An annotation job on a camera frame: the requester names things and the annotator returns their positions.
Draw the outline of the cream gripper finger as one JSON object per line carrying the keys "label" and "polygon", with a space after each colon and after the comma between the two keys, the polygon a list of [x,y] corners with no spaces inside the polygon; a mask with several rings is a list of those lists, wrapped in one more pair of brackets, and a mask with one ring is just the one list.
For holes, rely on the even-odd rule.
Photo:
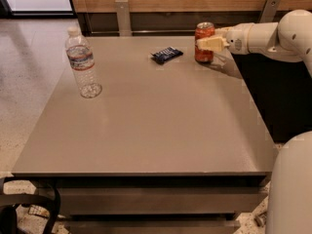
{"label": "cream gripper finger", "polygon": [[221,35],[221,36],[225,36],[227,34],[227,32],[231,29],[231,26],[229,27],[221,27],[221,28],[216,28],[214,30],[214,34],[215,35]]}
{"label": "cream gripper finger", "polygon": [[214,35],[196,41],[199,50],[221,52],[229,46],[229,43],[222,36]]}

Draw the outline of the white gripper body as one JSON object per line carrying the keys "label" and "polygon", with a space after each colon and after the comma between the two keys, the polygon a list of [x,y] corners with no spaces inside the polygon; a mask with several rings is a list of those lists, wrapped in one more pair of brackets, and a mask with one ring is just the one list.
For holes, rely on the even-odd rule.
{"label": "white gripper body", "polygon": [[246,55],[249,53],[249,34],[253,26],[253,23],[240,23],[227,31],[226,41],[231,54]]}

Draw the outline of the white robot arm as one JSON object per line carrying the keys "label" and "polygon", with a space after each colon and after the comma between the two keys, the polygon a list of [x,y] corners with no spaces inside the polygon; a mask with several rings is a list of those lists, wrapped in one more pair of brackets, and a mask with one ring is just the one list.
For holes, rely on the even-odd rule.
{"label": "white robot arm", "polygon": [[218,28],[195,46],[233,55],[269,134],[283,144],[270,179],[265,234],[312,234],[312,13],[293,10],[277,22]]}

